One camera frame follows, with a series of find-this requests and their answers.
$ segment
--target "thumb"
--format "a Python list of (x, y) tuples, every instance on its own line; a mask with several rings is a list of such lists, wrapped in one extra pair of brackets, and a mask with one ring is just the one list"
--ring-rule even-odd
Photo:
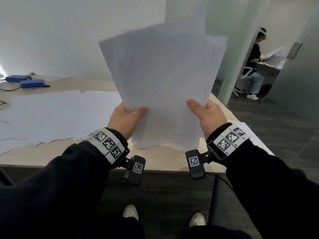
[(131, 114), (134, 116), (136, 120), (140, 120), (147, 112), (147, 106), (142, 106), (138, 108), (136, 111), (132, 112)]
[(205, 115), (206, 109), (205, 107), (201, 106), (198, 102), (190, 99), (187, 101), (188, 107), (191, 109), (191, 111), (199, 118), (202, 119)]

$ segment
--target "leg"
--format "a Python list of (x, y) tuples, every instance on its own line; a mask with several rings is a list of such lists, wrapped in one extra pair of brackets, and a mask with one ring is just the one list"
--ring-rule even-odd
[(258, 94), (264, 82), (264, 77), (257, 72), (250, 75), (253, 85), (249, 91), (250, 94)]
[(145, 239), (144, 228), (138, 221), (138, 214), (133, 205), (125, 208), (123, 216), (101, 213), (93, 216), (84, 226), (80, 239), (105, 239), (109, 232), (115, 233), (116, 238)]
[(240, 230), (231, 230), (224, 227), (206, 225), (202, 214), (196, 213), (189, 223), (189, 228), (183, 232), (182, 239), (207, 237), (213, 239), (252, 239), (252, 237)]

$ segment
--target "blue device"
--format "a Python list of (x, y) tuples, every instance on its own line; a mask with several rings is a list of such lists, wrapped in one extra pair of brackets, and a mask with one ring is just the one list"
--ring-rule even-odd
[(21, 88), (49, 87), (44, 83), (44, 80), (22, 80), (20, 84)]
[(5, 78), (7, 82), (21, 82), (23, 80), (32, 80), (31, 76), (8, 76)]

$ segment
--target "black shirt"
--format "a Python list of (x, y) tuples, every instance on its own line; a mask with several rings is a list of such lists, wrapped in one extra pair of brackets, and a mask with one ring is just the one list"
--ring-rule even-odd
[[(252, 48), (252, 50), (250, 52), (249, 58), (247, 60), (247, 63), (245, 65), (245, 67), (253, 68), (253, 71), (249, 73), (250, 75), (252, 73), (256, 72), (257, 68), (256, 68), (256, 63), (252, 63), (252, 62), (249, 62), (249, 61), (250, 60), (254, 60), (254, 59), (260, 59), (260, 55), (261, 55), (261, 52), (260, 52), (259, 44), (254, 44), (254, 46), (253, 46), (253, 48)], [(244, 69), (243, 74), (246, 74), (247, 72), (248, 72), (248, 69)]]

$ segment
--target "shoe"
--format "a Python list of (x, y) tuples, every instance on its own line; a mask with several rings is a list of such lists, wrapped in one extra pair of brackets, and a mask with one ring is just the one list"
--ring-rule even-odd
[(252, 94), (252, 95), (250, 95), (250, 94), (248, 94), (247, 96), (246, 96), (248, 99), (252, 99), (252, 100), (259, 100), (259, 98), (256, 96), (256, 94)]
[(135, 219), (138, 220), (138, 212), (136, 211), (135, 206), (134, 205), (126, 206), (126, 208), (123, 212), (123, 217), (125, 217), (125, 218), (134, 217)]
[(205, 226), (205, 225), (206, 225), (205, 217), (201, 213), (196, 213), (195, 215), (193, 215), (189, 223), (189, 227)]

